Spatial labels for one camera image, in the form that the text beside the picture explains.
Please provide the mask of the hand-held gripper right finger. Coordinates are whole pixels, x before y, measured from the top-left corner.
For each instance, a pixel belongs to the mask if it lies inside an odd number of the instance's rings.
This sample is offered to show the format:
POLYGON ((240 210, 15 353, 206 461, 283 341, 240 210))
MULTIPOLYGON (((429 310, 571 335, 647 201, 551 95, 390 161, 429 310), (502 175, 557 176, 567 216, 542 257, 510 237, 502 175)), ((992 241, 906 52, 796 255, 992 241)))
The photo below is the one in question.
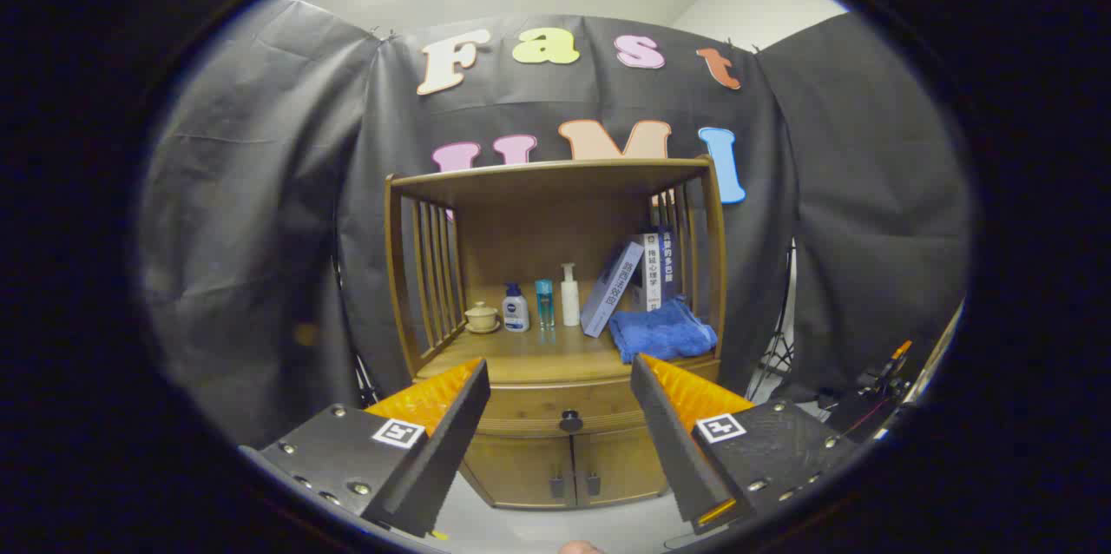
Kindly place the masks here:
POLYGON ((698 534, 785 506, 858 449, 794 404, 755 405, 645 353, 634 357, 630 385, 680 518, 698 534))

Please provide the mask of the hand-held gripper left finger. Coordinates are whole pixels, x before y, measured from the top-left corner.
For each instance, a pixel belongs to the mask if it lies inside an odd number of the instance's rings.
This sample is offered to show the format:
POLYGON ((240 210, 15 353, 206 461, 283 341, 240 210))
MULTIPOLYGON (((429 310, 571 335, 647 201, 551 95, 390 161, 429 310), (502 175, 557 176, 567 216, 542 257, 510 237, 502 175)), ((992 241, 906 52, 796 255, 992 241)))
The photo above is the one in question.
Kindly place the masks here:
POLYGON ((342 525, 423 538, 490 395, 486 359, 470 359, 370 407, 326 406, 266 447, 240 452, 342 525))

